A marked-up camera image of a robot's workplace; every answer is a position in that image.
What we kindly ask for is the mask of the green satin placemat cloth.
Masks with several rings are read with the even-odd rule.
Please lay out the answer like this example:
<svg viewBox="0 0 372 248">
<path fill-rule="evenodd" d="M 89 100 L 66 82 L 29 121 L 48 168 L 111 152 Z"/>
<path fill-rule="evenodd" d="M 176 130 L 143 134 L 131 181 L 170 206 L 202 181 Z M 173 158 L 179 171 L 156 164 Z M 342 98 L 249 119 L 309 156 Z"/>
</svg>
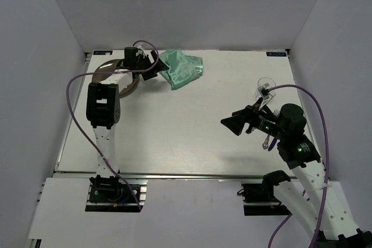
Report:
<svg viewBox="0 0 372 248">
<path fill-rule="evenodd" d="M 168 49 L 160 54 L 161 61 L 169 68 L 160 75 L 170 84 L 171 90 L 177 90 L 203 75 L 203 59 L 186 55 L 180 49 Z"/>
</svg>

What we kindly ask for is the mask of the fork with pink neck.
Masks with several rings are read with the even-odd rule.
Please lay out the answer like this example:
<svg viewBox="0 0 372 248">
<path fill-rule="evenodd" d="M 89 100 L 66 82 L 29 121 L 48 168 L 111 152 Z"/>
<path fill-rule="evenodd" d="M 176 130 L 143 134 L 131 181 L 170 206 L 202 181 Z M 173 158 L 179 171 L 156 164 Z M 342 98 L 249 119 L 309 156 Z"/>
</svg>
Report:
<svg viewBox="0 0 372 248">
<path fill-rule="evenodd" d="M 268 149 L 269 143 L 270 143 L 270 136 L 268 135 L 268 136 L 266 136 L 264 142 L 262 143 L 262 148 L 264 150 Z"/>
</svg>

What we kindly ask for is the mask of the clear drinking glass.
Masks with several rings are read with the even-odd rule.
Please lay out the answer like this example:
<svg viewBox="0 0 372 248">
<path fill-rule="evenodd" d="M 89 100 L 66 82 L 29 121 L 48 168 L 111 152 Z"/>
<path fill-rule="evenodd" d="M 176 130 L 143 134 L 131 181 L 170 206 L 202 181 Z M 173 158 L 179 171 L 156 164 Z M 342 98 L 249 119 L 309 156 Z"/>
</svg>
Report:
<svg viewBox="0 0 372 248">
<path fill-rule="evenodd" d="M 255 98 L 259 99 L 261 97 L 261 94 L 259 93 L 259 88 L 264 87 L 266 89 L 273 88 L 276 86 L 276 82 L 268 77 L 262 77 L 258 79 L 257 81 L 257 86 L 256 86 L 256 91 L 255 91 Z"/>
</svg>

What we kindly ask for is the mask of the brown speckled ceramic plate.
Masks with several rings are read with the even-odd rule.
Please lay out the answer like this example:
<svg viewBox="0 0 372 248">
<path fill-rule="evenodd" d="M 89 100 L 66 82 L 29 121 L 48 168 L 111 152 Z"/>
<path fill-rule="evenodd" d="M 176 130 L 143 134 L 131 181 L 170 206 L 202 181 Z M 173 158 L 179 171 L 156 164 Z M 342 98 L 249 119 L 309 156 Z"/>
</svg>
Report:
<svg viewBox="0 0 372 248">
<path fill-rule="evenodd" d="M 113 59 L 101 64 L 95 71 L 94 75 L 91 78 L 92 82 L 102 82 L 111 76 L 111 72 L 117 72 L 122 65 L 123 59 Z M 119 81 L 119 97 L 124 98 L 132 94 L 136 89 L 140 81 L 138 74 L 126 74 L 124 77 L 121 77 Z"/>
</svg>

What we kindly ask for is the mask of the purple handled knife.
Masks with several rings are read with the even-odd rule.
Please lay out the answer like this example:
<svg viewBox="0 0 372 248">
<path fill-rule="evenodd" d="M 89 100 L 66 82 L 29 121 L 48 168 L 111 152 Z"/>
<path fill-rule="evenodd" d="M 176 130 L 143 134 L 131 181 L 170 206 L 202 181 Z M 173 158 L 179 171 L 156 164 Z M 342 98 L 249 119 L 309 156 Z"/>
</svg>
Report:
<svg viewBox="0 0 372 248">
<path fill-rule="evenodd" d="M 268 151 L 270 152 L 270 151 L 272 151 L 273 149 L 274 149 L 274 147 L 276 146 L 276 144 L 277 144 L 277 138 L 274 138 L 273 140 L 272 140 L 272 142 L 271 142 L 271 144 L 269 145 L 269 147 L 268 147 Z"/>
</svg>

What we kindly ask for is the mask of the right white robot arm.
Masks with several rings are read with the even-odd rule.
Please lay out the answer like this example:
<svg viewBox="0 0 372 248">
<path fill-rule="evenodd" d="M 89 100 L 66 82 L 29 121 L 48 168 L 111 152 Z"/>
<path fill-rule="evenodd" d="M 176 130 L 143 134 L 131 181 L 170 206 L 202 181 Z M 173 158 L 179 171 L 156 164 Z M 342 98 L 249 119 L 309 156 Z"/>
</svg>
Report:
<svg viewBox="0 0 372 248">
<path fill-rule="evenodd" d="M 263 177 L 263 196 L 280 201 L 298 220 L 312 247 L 371 247 L 371 232 L 362 231 L 338 200 L 333 188 L 324 180 L 326 167 L 314 144 L 305 135 L 306 119 L 302 108 L 287 103 L 273 114 L 267 107 L 248 105 L 221 120 L 235 135 L 259 130 L 279 140 L 277 149 L 303 186 L 301 194 L 290 177 L 281 170 Z"/>
</svg>

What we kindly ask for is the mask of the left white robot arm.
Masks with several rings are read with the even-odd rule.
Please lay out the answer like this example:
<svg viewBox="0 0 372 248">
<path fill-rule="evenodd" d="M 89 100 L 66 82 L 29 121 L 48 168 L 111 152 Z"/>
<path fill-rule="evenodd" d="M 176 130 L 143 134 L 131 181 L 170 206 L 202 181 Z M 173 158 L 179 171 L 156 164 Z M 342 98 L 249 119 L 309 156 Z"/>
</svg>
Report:
<svg viewBox="0 0 372 248">
<path fill-rule="evenodd" d="M 120 172 L 116 160 L 115 130 L 120 120 L 120 100 L 133 93 L 141 78 L 155 78 L 168 67 L 159 52 L 146 54 L 142 47 L 124 49 L 124 58 L 100 65 L 88 85 L 86 117 L 96 140 L 98 153 L 97 178 L 115 178 Z"/>
</svg>

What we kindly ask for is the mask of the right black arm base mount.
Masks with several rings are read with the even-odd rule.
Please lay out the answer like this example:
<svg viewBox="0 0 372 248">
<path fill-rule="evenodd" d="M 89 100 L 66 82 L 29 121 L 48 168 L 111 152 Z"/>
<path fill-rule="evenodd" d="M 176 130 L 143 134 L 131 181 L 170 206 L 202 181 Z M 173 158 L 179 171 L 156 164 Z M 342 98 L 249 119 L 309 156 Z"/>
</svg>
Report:
<svg viewBox="0 0 372 248">
<path fill-rule="evenodd" d="M 289 210 L 271 197 L 262 184 L 242 184 L 237 192 L 243 199 L 244 216 L 285 216 Z"/>
</svg>

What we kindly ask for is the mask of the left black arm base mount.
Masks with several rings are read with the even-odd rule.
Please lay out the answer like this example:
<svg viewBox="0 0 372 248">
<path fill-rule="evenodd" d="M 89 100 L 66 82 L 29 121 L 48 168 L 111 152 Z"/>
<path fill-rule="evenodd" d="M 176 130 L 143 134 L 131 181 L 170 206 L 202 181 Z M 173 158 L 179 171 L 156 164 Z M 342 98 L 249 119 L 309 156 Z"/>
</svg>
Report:
<svg viewBox="0 0 372 248">
<path fill-rule="evenodd" d="M 144 184 L 130 184 L 130 188 L 118 177 L 90 178 L 86 212 L 139 213 L 145 201 Z"/>
</svg>

